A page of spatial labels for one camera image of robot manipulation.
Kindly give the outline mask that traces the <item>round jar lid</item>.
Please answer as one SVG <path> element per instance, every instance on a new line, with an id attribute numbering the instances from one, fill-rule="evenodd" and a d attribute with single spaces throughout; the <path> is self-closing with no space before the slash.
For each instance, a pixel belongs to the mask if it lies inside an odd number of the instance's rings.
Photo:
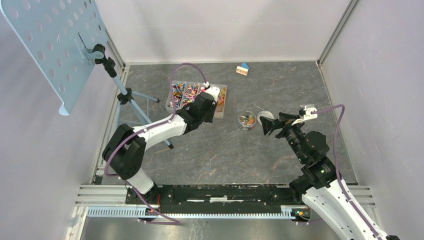
<path id="1" fill-rule="evenodd" d="M 260 125 L 262 125 L 261 117 L 265 117 L 271 120 L 275 118 L 275 116 L 270 111 L 262 110 L 256 115 L 257 121 Z"/>

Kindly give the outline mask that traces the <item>clear round plastic jar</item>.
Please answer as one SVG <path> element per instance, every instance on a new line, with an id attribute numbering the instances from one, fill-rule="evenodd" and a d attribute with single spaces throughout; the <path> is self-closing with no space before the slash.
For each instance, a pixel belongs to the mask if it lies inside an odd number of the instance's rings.
<path id="1" fill-rule="evenodd" d="M 251 111 L 241 113 L 237 120 L 241 128 L 246 131 L 251 130 L 257 122 L 256 116 Z"/>

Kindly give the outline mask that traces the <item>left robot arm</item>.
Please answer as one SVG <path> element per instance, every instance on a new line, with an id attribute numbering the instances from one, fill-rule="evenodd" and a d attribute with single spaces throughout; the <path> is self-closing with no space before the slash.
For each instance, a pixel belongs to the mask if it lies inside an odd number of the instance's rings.
<path id="1" fill-rule="evenodd" d="M 194 102 L 162 120 L 130 127 L 118 126 L 102 153 L 106 165 L 138 191 L 145 204 L 157 198 L 154 181 L 142 169 L 145 151 L 169 138 L 188 134 L 203 124 L 212 123 L 220 90 L 211 87 L 198 94 Z"/>

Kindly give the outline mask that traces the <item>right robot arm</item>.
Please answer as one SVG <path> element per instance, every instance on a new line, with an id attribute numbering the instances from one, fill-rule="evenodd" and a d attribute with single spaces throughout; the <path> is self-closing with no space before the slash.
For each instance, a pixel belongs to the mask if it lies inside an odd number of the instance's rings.
<path id="1" fill-rule="evenodd" d="M 259 117 L 265 136 L 286 139 L 299 162 L 302 175 L 289 184 L 289 199 L 306 204 L 342 240 L 397 240 L 367 214 L 349 190 L 336 165 L 327 157 L 327 138 L 318 131 L 304 133 L 298 115 L 279 113 L 279 118 Z"/>

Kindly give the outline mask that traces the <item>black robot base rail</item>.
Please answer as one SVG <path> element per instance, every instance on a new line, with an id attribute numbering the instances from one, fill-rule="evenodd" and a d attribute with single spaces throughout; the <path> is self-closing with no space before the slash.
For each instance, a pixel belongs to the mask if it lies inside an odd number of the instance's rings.
<path id="1" fill-rule="evenodd" d="M 278 214 L 282 208 L 290 208 L 292 216 L 312 214 L 286 184 L 163 184 L 143 197 L 163 214 Z"/>

